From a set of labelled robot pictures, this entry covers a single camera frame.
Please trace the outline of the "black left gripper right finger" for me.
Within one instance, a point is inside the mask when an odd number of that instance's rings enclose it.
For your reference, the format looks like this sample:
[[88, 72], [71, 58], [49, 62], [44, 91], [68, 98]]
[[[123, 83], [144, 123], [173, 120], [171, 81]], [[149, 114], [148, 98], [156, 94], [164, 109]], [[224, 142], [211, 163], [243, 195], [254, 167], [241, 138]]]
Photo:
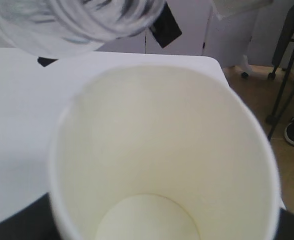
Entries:
[[294, 240], [294, 214], [281, 209], [278, 227], [279, 240]]

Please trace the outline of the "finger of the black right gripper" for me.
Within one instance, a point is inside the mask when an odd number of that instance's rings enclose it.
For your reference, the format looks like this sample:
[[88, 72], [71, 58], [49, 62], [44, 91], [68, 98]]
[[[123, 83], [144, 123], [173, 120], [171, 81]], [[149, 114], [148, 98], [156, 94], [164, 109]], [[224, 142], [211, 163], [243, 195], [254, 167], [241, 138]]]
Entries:
[[50, 64], [54, 63], [57, 61], [57, 59], [51, 59], [51, 58], [44, 58], [44, 57], [38, 57], [37, 62], [42, 66], [42, 67], [47, 67]]
[[182, 31], [167, 3], [164, 4], [158, 18], [149, 26], [149, 30], [161, 48], [165, 48], [182, 35]]

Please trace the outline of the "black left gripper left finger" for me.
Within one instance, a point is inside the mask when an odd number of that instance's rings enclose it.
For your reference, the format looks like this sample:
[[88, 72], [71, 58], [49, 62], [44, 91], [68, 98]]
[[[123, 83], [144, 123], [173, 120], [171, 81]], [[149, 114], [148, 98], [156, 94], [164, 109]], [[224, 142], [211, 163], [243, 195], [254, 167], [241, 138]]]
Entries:
[[59, 233], [46, 193], [28, 207], [0, 222], [0, 240], [58, 240]]

